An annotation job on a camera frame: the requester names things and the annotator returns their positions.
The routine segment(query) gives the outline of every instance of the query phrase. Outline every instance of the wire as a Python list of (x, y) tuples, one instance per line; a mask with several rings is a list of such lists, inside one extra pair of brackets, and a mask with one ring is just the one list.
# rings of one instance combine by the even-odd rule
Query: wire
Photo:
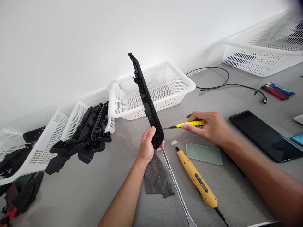
[(262, 91), (260, 91), (260, 90), (258, 90), (258, 89), (256, 89), (256, 88), (249, 87), (249, 86), (245, 86), (245, 85), (241, 85), (241, 84), (226, 84), (227, 81), (228, 81), (228, 79), (229, 79), (229, 72), (228, 72), (226, 69), (223, 69), (223, 68), (220, 68), (220, 67), (203, 67), (203, 68), (194, 69), (194, 70), (190, 71), (189, 73), (187, 73), (186, 75), (190, 74), (190, 73), (193, 72), (193, 71), (199, 70), (199, 69), (210, 69), (210, 68), (217, 68), (217, 69), (222, 69), (222, 70), (224, 70), (225, 72), (227, 72), (227, 79), (226, 79), (226, 81), (225, 81), (222, 85), (216, 86), (216, 87), (201, 88), (201, 87), (196, 86), (196, 88), (201, 89), (200, 91), (218, 89), (218, 88), (221, 88), (221, 87), (224, 87), (224, 86), (228, 86), (228, 85), (235, 85), (235, 86), (240, 86), (240, 87), (245, 87), (245, 88), (249, 88), (249, 89), (255, 90), (256, 92), (255, 92), (254, 95), (256, 95), (256, 94), (259, 92), (261, 95), (263, 95), (263, 103), (264, 103), (264, 104), (267, 103), (267, 97), (265, 96), (265, 94), (264, 94)]
[(222, 221), (224, 221), (224, 223), (226, 224), (226, 226), (229, 227), (229, 225), (226, 223), (225, 217), (223, 216), (223, 214), (219, 210), (219, 207), (215, 207), (215, 210), (216, 210), (217, 214), (220, 216), (220, 218), (222, 219)]

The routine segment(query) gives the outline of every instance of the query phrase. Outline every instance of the phone screen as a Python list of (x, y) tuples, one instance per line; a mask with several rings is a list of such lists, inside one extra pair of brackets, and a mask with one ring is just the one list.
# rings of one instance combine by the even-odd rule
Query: phone screen
[(275, 162), (285, 162), (303, 156), (303, 151), (288, 141), (250, 111), (229, 118), (263, 152)]

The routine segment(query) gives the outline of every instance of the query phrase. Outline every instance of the gray table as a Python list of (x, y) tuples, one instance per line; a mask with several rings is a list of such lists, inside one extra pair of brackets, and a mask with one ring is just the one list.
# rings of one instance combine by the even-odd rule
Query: gray table
[[(219, 111), (233, 132), (247, 140), (231, 125), (228, 117), (250, 110), (285, 137), (303, 131), (303, 126), (293, 121), (295, 116), (303, 112), (303, 78), (300, 77), (303, 75), (303, 63), (265, 78), (224, 64), (219, 67), (230, 72), (230, 83), (259, 88), (272, 81), (297, 94), (286, 101), (268, 94), (268, 104), (264, 105), (261, 96), (253, 96), (254, 91), (247, 88), (226, 87), (203, 94), (195, 89), (179, 105), (158, 112), (163, 127), (185, 122), (186, 116), (194, 110)], [(223, 71), (215, 71), (222, 76), (205, 70), (190, 78), (198, 86), (217, 86), (224, 82), (226, 76)], [(96, 226), (132, 167), (142, 133), (147, 127), (148, 121), (144, 117), (133, 121), (116, 119), (113, 141), (105, 151), (95, 154), (90, 164), (80, 162), (75, 155), (58, 174), (45, 175), (36, 202), (25, 214), (15, 219), (14, 226)], [(168, 159), (194, 222), (198, 226), (225, 226), (215, 210), (201, 200), (170, 142), (177, 140), (183, 150), (186, 143), (214, 145), (182, 129), (166, 130), (165, 139)], [(274, 220), (275, 217), (249, 180), (224, 153), (222, 159), (222, 166), (192, 161), (216, 195), (227, 223), (230, 226), (248, 226)], [(277, 165), (303, 181), (303, 159)], [(134, 226), (186, 225), (187, 220), (177, 195), (166, 199), (161, 195), (146, 195), (142, 185)]]

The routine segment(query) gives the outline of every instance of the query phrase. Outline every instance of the screwdriver handle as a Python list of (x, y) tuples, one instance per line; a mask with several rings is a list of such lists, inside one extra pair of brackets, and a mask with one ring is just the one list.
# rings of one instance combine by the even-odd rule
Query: screwdriver handle
[(215, 208), (218, 206), (218, 200), (211, 191), (211, 189), (208, 187), (205, 180), (202, 178), (201, 174), (198, 172), (194, 164), (189, 160), (189, 158), (184, 154), (182, 150), (179, 150), (177, 152), (177, 155), (179, 156), (179, 159), (189, 175), (191, 181), (193, 184), (197, 187), (199, 190), (202, 199), (204, 202), (209, 205), (211, 208)]
[(185, 124), (189, 124), (189, 125), (193, 125), (193, 126), (202, 126), (202, 125), (205, 125), (206, 122), (205, 121), (190, 121), (190, 122), (177, 124), (176, 126), (177, 126), (177, 128), (181, 128), (182, 125), (185, 125)]

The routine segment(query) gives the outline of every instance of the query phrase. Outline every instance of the white plastic basket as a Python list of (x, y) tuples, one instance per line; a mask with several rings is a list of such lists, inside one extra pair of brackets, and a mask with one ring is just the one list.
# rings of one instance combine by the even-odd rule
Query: white plastic basket
[(260, 77), (272, 75), (303, 61), (303, 15), (276, 15), (224, 43), (224, 63)]
[[(63, 131), (61, 140), (65, 141), (72, 137), (72, 135), (75, 133), (79, 123), (81, 122), (83, 115), (86, 113), (87, 109), (90, 106), (96, 106), (100, 103), (105, 103), (106, 101), (109, 100), (109, 96), (110, 96), (110, 89), (107, 88), (107, 89), (97, 91), (91, 95), (88, 95), (88, 96), (80, 99), (76, 103), (76, 105), (69, 117), (69, 120)], [(110, 106), (111, 106), (111, 102), (108, 103), (108, 109), (110, 109)], [(108, 111), (108, 123), (105, 128), (105, 131), (109, 131), (110, 133), (115, 132), (115, 119), (113, 117), (111, 117), (110, 111)]]
[(4, 156), (25, 147), (23, 139), (25, 132), (46, 126), (38, 141), (20, 169), (11, 177), (0, 176), (0, 185), (13, 182), (21, 175), (26, 175), (46, 169), (49, 161), (56, 154), (49, 153), (50, 148), (60, 140), (68, 117), (59, 109), (50, 110), (18, 121), (0, 131), (0, 161)]
[[(142, 71), (156, 111), (179, 104), (195, 83), (172, 63), (165, 61)], [(111, 86), (111, 115), (134, 120), (145, 116), (134, 74), (115, 81)]]

